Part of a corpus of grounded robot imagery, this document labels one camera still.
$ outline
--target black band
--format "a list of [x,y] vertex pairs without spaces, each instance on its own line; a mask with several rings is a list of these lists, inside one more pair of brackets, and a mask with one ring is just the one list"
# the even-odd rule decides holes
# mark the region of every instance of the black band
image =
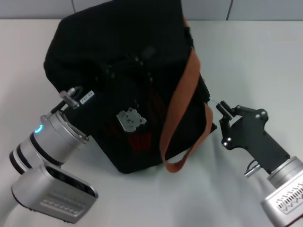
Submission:
[[24,173],[24,170],[23,170],[23,169],[18,165],[18,163],[16,162],[13,152],[14,152],[14,151],[12,151],[12,152],[9,154],[10,162],[11,162],[11,164],[13,165],[13,167],[17,170],[17,172],[20,173],[20,174],[22,175],[22,174]]
[[17,147],[17,155],[19,156],[21,162],[29,169],[32,168],[32,166],[29,164],[28,160],[24,157],[24,155],[22,154],[21,148],[20,148],[20,144]]
[[30,134],[29,139],[31,143],[33,144],[34,148],[37,150],[37,152],[42,155],[47,161],[50,163],[56,165],[56,166],[62,166],[64,163],[63,162],[58,162],[57,160],[53,159],[50,157],[43,149],[40,147],[40,145],[37,143],[37,140],[34,137],[34,133]]

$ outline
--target bag handle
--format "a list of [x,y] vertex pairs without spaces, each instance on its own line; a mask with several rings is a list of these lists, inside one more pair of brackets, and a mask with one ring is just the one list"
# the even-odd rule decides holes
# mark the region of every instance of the bag handle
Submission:
[[193,145],[193,147],[183,156],[183,158],[180,161],[176,163],[169,163],[166,161],[165,154],[168,149],[169,143],[195,93],[196,87],[198,85],[199,77],[200,77],[200,61],[195,50],[192,49],[184,73],[170,101],[166,115],[166,120],[160,137],[161,158],[166,169],[171,173],[176,173],[183,167],[187,157],[191,153],[193,153],[196,150],[196,148],[207,138],[207,136],[210,134],[212,129],[213,112],[211,108],[206,103],[204,103],[205,117],[206,117],[206,127],[204,133],[201,135],[201,137],[197,140],[197,142]]

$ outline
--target bag strap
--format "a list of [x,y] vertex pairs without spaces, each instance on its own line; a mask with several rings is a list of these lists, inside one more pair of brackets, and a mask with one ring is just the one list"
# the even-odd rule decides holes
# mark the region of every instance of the bag strap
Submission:
[[183,158],[180,161],[176,163],[169,163],[166,161],[165,154],[169,147],[169,143],[195,93],[196,87],[198,85],[199,77],[200,77],[200,61],[195,50],[192,49],[184,73],[170,101],[166,115],[166,120],[160,137],[161,158],[166,169],[171,173],[176,173],[183,167],[187,157],[191,153],[193,153],[196,150],[196,148],[206,139],[206,137],[210,134],[212,129],[213,112],[211,108],[206,103],[204,103],[205,117],[206,117],[206,127],[204,133],[201,135],[201,137],[197,140],[197,142],[193,145],[193,147],[183,156]]

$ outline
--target black bag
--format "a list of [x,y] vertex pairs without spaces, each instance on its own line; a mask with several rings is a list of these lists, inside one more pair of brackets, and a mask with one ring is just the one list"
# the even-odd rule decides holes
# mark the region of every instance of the black bag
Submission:
[[[180,0],[115,0],[63,19],[44,67],[58,91],[94,92],[89,104],[66,115],[128,174],[162,163],[163,125],[192,45]],[[209,97],[200,77],[166,159],[204,133]]]

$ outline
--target orange strap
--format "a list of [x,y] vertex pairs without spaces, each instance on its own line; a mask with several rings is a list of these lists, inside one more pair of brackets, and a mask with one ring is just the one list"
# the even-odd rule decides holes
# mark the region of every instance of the orange strap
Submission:
[[205,117],[206,117],[206,127],[204,133],[198,139],[198,141],[193,145],[193,147],[183,156],[183,158],[180,161],[176,163],[168,163],[166,161],[165,154],[168,149],[169,143],[194,95],[194,92],[198,85],[199,77],[200,77],[200,61],[198,59],[196,52],[194,51],[194,49],[192,49],[184,73],[170,101],[166,115],[166,120],[160,137],[161,158],[166,169],[171,173],[176,173],[183,167],[188,155],[190,155],[195,151],[195,149],[210,134],[212,129],[213,112],[211,108],[206,103],[204,103]]

